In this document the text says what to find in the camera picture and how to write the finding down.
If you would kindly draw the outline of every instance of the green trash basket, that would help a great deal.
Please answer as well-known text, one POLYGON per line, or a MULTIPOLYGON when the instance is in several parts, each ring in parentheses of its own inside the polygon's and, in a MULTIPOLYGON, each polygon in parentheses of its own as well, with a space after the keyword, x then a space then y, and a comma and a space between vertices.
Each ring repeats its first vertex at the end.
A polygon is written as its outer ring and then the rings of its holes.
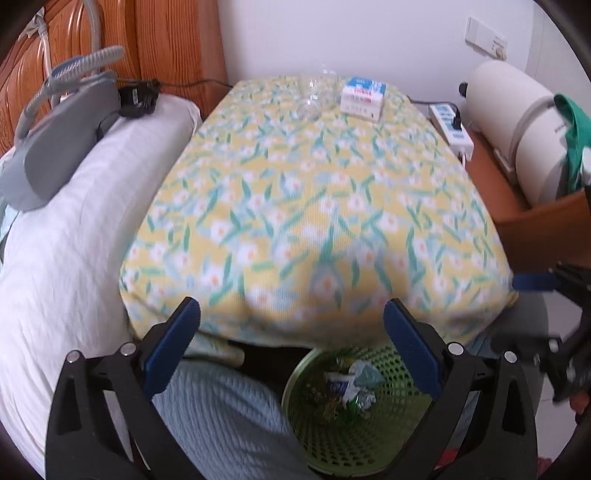
POLYGON ((334 476, 372 475, 383 471, 423 418, 431 398, 419 392, 393 346, 312 350, 291 374, 281 407, 306 450, 308 465, 334 476), (302 398, 310 374, 331 358, 367 360, 386 379, 375 389, 377 402, 370 418, 353 426, 323 424, 314 417, 314 406, 302 398))

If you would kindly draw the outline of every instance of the floral blanket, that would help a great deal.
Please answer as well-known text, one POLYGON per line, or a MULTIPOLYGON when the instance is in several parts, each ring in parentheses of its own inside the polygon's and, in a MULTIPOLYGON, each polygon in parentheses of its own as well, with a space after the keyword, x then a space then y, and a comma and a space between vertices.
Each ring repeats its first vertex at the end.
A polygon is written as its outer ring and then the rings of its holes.
POLYGON ((338 107, 297 118, 292 77, 240 82, 157 193, 121 269, 142 337, 185 296, 202 322, 189 353, 231 364, 227 339, 268 346, 388 342, 399 297, 447 340, 506 305, 511 272, 461 164, 388 86, 377 124, 338 107))

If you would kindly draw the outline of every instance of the carved wooden headboard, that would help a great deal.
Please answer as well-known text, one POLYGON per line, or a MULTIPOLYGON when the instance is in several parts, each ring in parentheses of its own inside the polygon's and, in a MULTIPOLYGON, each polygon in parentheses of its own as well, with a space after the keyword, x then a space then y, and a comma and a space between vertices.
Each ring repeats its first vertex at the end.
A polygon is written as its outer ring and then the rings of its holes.
MULTIPOLYGON (((157 78, 186 84, 212 78, 227 81, 217 0, 96 0, 101 46, 122 45, 125 57, 108 68, 120 77, 157 78)), ((51 65, 90 53, 90 23, 82 0, 48 0, 45 20, 51 65)), ((17 41, 0 65, 0 154, 12 146, 23 107, 45 78, 38 35, 17 41)), ((164 87, 190 99, 208 116, 227 93, 214 83, 164 87)), ((39 118, 49 111, 49 103, 39 118)))

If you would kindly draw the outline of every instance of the power strip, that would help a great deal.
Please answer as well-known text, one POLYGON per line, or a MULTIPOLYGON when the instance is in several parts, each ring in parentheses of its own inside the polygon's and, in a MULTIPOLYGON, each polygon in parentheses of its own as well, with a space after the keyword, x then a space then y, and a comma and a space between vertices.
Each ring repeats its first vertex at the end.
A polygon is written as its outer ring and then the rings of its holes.
POLYGON ((453 128, 452 122, 456 113, 453 108, 446 103, 436 103, 429 105, 429 120, 435 126, 439 134, 445 139, 447 145, 466 166, 466 162, 472 159, 474 153, 474 142, 466 132, 464 125, 460 130, 453 128))

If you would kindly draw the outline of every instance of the blue and white box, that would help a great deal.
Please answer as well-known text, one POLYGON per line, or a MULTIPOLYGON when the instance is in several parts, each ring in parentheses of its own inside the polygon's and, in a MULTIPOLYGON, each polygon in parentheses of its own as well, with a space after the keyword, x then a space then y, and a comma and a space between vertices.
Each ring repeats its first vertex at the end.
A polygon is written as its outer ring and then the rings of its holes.
POLYGON ((377 122, 384 106, 385 94, 385 83, 353 77, 343 88, 340 109, 349 115, 377 122))

